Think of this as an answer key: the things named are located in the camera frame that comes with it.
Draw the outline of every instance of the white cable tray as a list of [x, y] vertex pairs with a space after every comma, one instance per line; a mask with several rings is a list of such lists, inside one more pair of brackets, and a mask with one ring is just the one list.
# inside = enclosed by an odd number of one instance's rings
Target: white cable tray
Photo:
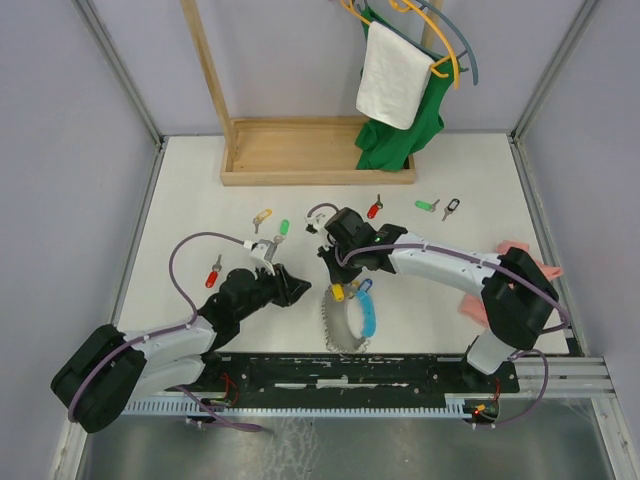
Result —
[[[443, 408], [214, 408], [216, 413], [232, 417], [350, 417], [350, 418], [471, 418], [464, 413], [464, 400], [447, 398]], [[124, 415], [209, 416], [198, 405], [182, 396], [151, 396], [131, 402]]]

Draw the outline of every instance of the blue plastic piece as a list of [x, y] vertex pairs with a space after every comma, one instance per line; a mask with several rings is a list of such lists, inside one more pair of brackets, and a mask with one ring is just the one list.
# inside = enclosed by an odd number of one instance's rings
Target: blue plastic piece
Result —
[[373, 334], [376, 333], [376, 311], [373, 308], [373, 300], [371, 299], [371, 295], [369, 295], [365, 290], [358, 290], [356, 298], [360, 301], [362, 313], [364, 314], [362, 336], [364, 338], [371, 338], [373, 337]]
[[358, 287], [358, 290], [368, 292], [371, 287], [373, 287], [373, 280], [371, 280], [370, 278], [365, 278]]

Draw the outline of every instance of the yellow hanger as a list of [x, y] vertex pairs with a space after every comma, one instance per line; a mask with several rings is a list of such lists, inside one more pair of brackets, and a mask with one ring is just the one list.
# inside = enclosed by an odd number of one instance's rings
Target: yellow hanger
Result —
[[431, 65], [431, 72], [434, 73], [435, 75], [437, 75], [440, 78], [448, 77], [449, 74], [440, 73], [437, 70], [437, 67], [439, 65], [442, 65], [447, 60], [451, 59], [451, 63], [453, 64], [453, 88], [455, 90], [457, 90], [458, 86], [460, 84], [460, 78], [459, 78], [460, 77], [460, 66], [458, 65], [458, 58], [456, 57], [456, 54], [453, 51], [453, 48], [451, 48], [451, 44], [448, 42], [447, 37], [444, 36], [444, 33], [442, 33], [442, 31], [437, 27], [437, 25], [435, 23], [433, 23], [433, 21], [422, 10], [420, 10], [418, 7], [416, 7], [411, 0], [400, 0], [400, 1], [403, 2], [406, 5], [406, 7], [404, 7], [404, 8], [401, 7], [396, 0], [389, 0], [389, 4], [393, 7], [394, 10], [396, 10], [396, 11], [398, 11], [400, 13], [407, 13], [409, 10], [413, 10], [414, 12], [416, 12], [418, 15], [420, 15], [422, 17], [422, 19], [425, 22], [427, 22], [427, 24], [433, 29], [433, 31], [436, 32], [438, 37], [440, 37], [440, 40], [442, 40], [442, 43], [444, 43], [444, 46], [446, 47], [447, 51], [449, 52], [449, 56], [443, 57], [440, 60], [438, 60], [436, 63]]
[[[459, 75], [459, 67], [458, 67], [458, 59], [456, 58], [455, 53], [453, 52], [453, 48], [451, 48], [451, 45], [449, 44], [449, 42], [447, 41], [447, 38], [444, 36], [444, 34], [440, 31], [440, 29], [431, 21], [431, 19], [429, 17], [427, 17], [419, 8], [415, 7], [415, 5], [411, 4], [411, 3], [407, 3], [407, 7], [402, 8], [400, 7], [400, 5], [398, 5], [397, 2], [395, 2], [394, 0], [389, 0], [389, 3], [391, 4], [391, 6], [397, 10], [400, 13], [406, 13], [409, 10], [412, 9], [415, 10], [416, 12], [418, 12], [418, 14], [420, 14], [420, 16], [422, 16], [425, 21], [429, 24], [429, 26], [431, 28], [433, 28], [436, 32], [436, 34], [440, 37], [440, 39], [442, 40], [442, 43], [444, 43], [444, 46], [447, 48], [447, 51], [449, 52], [449, 56], [448, 57], [443, 57], [440, 60], [438, 60], [436, 63], [434, 63], [433, 65], [431, 65], [430, 70], [431, 73], [433, 73], [435, 76], [440, 77], [440, 78], [447, 78], [449, 76], [448, 73], [441, 73], [438, 71], [438, 66], [442, 65], [444, 62], [446, 62], [447, 60], [449, 60], [449, 58], [453, 58], [453, 88], [457, 89], [458, 88], [458, 75]], [[367, 24], [367, 25], [371, 25], [371, 22], [369, 20], [367, 20], [366, 18], [364, 18], [362, 15], [360, 15], [356, 9], [353, 6], [353, 0], [340, 0], [340, 4], [343, 6], [343, 8], [351, 13], [352, 15], [354, 15], [356, 18], [358, 18], [361, 22]]]

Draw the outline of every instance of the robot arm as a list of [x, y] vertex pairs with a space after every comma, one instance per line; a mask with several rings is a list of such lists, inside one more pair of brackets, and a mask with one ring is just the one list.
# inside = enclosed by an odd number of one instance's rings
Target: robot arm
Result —
[[517, 350], [533, 348], [553, 311], [546, 300], [520, 284], [514, 285], [511, 278], [485, 262], [558, 299], [553, 286], [523, 250], [512, 248], [506, 255], [465, 252], [434, 244], [396, 225], [386, 224], [376, 231], [348, 208], [329, 219], [320, 215], [308, 220], [307, 230], [327, 239], [318, 256], [325, 261], [332, 283], [350, 283], [367, 268], [425, 277], [480, 298], [489, 328], [472, 344], [466, 363], [482, 374], [494, 373]]
[[[163, 328], [166, 333], [120, 332], [113, 325], [96, 329], [51, 382], [51, 389], [70, 408], [90, 375], [72, 416], [88, 433], [113, 422], [129, 402], [175, 385], [188, 385], [205, 374], [203, 356], [226, 345], [240, 332], [240, 321], [273, 303], [288, 307], [311, 288], [272, 264], [276, 246], [248, 242], [256, 272], [238, 268], [227, 275], [217, 293], [198, 309], [193, 320]], [[96, 366], [123, 348], [104, 368]]]

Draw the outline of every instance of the pink cloth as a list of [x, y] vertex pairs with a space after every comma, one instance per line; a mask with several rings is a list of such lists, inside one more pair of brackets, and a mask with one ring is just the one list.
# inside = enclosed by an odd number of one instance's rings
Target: pink cloth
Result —
[[[521, 250], [524, 250], [525, 252], [529, 251], [528, 243], [511, 242], [509, 240], [505, 240], [500, 245], [498, 245], [498, 248], [496, 248], [496, 253], [504, 255], [511, 247], [519, 248]], [[545, 277], [547, 277], [548, 280], [558, 278], [563, 273], [562, 268], [560, 267], [550, 267], [543, 264], [542, 262], [539, 262], [538, 260], [535, 260], [535, 262], [536, 265], [540, 267], [540, 270], [542, 270], [542, 273]], [[478, 297], [474, 297], [473, 295], [468, 294], [465, 295], [462, 299], [462, 303], [460, 303], [460, 307], [458, 307], [458, 312], [471, 317], [471, 319], [478, 325], [481, 325], [485, 328], [489, 326], [489, 319], [487, 318], [487, 312], [484, 309], [484, 304]]]

